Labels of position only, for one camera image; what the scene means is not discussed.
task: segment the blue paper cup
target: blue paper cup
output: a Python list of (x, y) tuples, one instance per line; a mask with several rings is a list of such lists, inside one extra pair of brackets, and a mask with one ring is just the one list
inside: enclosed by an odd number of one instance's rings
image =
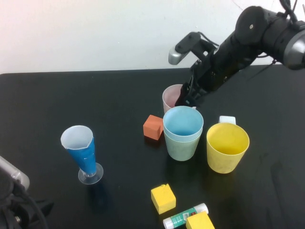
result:
[(163, 117), (163, 131), (169, 155), (177, 161), (190, 159), (203, 130), (203, 117), (188, 106), (170, 109)]
[(92, 184), (101, 179), (103, 170), (100, 164), (95, 163), (94, 137), (90, 128), (83, 125), (71, 126), (62, 133), (61, 144), (80, 167), (79, 179), (82, 183)]

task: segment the orange block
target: orange block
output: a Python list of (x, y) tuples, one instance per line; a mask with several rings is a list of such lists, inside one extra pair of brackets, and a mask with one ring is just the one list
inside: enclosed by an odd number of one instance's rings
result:
[(159, 140), (163, 131), (163, 119), (150, 115), (143, 125), (144, 136)]

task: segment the black table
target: black table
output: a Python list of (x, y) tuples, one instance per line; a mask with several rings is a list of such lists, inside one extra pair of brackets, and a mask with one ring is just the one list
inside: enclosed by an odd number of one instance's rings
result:
[[(206, 97), (204, 130), (192, 159), (168, 156), (164, 137), (143, 137), (148, 115), (163, 116), (163, 90), (187, 69), (0, 76), (0, 154), (30, 178), (30, 194), (55, 201), (50, 228), (161, 229), (162, 220), (206, 203), (217, 229), (304, 228), (305, 71), (253, 66)], [(219, 115), (236, 117), (250, 148), (236, 170), (213, 172), (205, 134)], [(72, 125), (95, 136), (102, 181), (86, 186), (60, 143)], [(158, 215), (150, 190), (169, 183), (175, 209)]]

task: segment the cup handle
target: cup handle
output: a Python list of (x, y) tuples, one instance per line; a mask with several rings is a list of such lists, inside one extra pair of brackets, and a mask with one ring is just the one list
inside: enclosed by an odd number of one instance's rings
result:
[(219, 116), (219, 123), (232, 123), (236, 125), (236, 119), (234, 116)]

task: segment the glue stick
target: glue stick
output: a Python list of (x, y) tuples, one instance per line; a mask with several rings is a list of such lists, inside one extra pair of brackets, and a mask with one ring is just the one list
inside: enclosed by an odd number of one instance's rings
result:
[(190, 208), (186, 211), (180, 212), (177, 215), (164, 219), (163, 225), (164, 225), (165, 229), (177, 228), (181, 225), (186, 224), (186, 218), (188, 218), (189, 216), (195, 215), (195, 214), (203, 212), (203, 211), (205, 211), (207, 214), (209, 214), (208, 207), (204, 203), (197, 205), (193, 208)]

